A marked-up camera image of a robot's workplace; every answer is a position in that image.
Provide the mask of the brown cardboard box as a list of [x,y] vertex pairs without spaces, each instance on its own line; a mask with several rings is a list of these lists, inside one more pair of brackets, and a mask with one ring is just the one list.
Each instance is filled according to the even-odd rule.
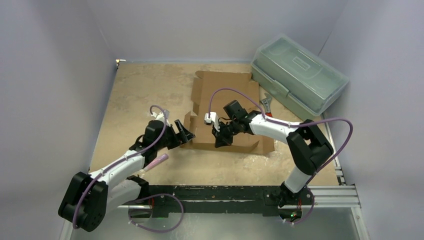
[[183,145],[185,149],[208,150],[265,155],[275,150],[274,140],[261,135],[240,133],[234,136],[231,146],[215,147],[212,126],[204,123],[208,111],[227,118],[224,106],[237,100],[248,112],[256,110],[260,100],[259,84],[251,73],[232,73],[198,70],[193,79],[191,101],[193,107],[184,117],[183,125],[195,135]]

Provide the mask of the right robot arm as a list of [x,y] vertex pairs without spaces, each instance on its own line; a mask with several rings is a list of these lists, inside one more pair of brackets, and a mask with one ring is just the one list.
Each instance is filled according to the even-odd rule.
[[297,204],[301,194],[307,190],[308,180],[334,153],[320,128],[310,119],[289,123],[257,110],[248,112],[237,100],[231,101],[223,109],[227,114],[226,122],[220,121],[216,112],[210,111],[204,115],[204,123],[212,126],[214,146],[231,146],[234,136],[240,133],[265,136],[286,144],[295,167],[281,184],[280,193],[269,197],[279,207]]

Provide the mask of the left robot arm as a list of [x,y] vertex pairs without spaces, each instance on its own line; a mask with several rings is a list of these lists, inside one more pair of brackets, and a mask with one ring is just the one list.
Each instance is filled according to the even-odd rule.
[[138,205],[149,199],[148,183],[134,175],[157,166],[168,158],[162,149],[174,149],[189,143],[196,136],[179,120],[171,124],[151,120],[133,145],[119,159],[91,173],[76,173],[58,208],[58,215],[73,227],[87,232],[95,230],[105,215],[118,206],[134,201]]

